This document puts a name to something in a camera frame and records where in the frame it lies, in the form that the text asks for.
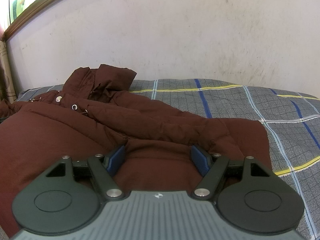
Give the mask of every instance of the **checkered pattern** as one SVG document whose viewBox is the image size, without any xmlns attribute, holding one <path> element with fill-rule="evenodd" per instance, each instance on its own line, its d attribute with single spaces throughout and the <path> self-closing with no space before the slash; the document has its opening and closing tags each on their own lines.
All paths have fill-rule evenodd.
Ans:
<svg viewBox="0 0 320 240">
<path fill-rule="evenodd" d="M 26 101 L 61 88 L 62 85 L 57 85 L 28 90 L 18 100 Z M 135 80 L 130 92 L 203 117 L 259 120 L 268 134 L 273 171 L 305 202 L 298 232 L 306 239 L 320 239 L 319 99 L 303 93 L 211 79 Z"/>
</svg>

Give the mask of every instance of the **plaid bed sheet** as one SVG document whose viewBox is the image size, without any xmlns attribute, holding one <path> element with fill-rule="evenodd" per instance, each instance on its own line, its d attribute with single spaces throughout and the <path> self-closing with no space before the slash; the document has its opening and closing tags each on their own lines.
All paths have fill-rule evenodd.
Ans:
<svg viewBox="0 0 320 240">
<path fill-rule="evenodd" d="M 28 90 L 27 101 L 63 85 Z M 130 92 L 163 101 L 207 118 L 259 120 L 270 145 L 272 168 L 302 197 L 304 217 L 298 232 L 320 239 L 320 100 L 312 95 L 249 87 L 212 79 L 134 80 Z"/>
</svg>

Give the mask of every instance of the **brown fabric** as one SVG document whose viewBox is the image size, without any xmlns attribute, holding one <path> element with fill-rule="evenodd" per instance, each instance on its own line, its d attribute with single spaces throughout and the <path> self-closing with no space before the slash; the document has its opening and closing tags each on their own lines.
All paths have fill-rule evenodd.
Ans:
<svg viewBox="0 0 320 240">
<path fill-rule="evenodd" d="M 35 102 L 1 103 L 0 116 L 12 115 L 0 125 L 0 225 L 8 236 L 18 231 L 14 196 L 63 155 L 85 160 L 125 144 L 126 160 L 114 179 L 126 192 L 192 191 L 201 180 L 190 160 L 195 143 L 233 160 L 251 155 L 271 168 L 260 122 L 207 119 L 131 94 L 126 90 L 135 74 L 108 65 L 79 68 L 61 92 L 44 93 Z"/>
</svg>

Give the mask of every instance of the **wall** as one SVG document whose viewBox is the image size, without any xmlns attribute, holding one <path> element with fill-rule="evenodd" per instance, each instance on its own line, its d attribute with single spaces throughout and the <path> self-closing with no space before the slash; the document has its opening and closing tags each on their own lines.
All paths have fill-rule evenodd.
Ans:
<svg viewBox="0 0 320 240">
<path fill-rule="evenodd" d="M 80 66 L 211 78 L 320 97 L 320 0 L 61 0 L 7 43 L 16 89 Z"/>
</svg>

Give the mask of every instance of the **ribbed gray surface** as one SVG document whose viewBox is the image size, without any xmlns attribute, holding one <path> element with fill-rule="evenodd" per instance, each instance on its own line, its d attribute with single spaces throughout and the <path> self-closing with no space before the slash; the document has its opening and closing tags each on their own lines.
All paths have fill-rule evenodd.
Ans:
<svg viewBox="0 0 320 240">
<path fill-rule="evenodd" d="M 185 191 L 133 191 L 129 198 L 109 202 L 85 228 L 63 236 L 36 236 L 22 230 L 15 240 L 302 240 L 295 231 L 279 236 L 250 235 L 223 221 L 208 201 L 191 199 Z"/>
</svg>

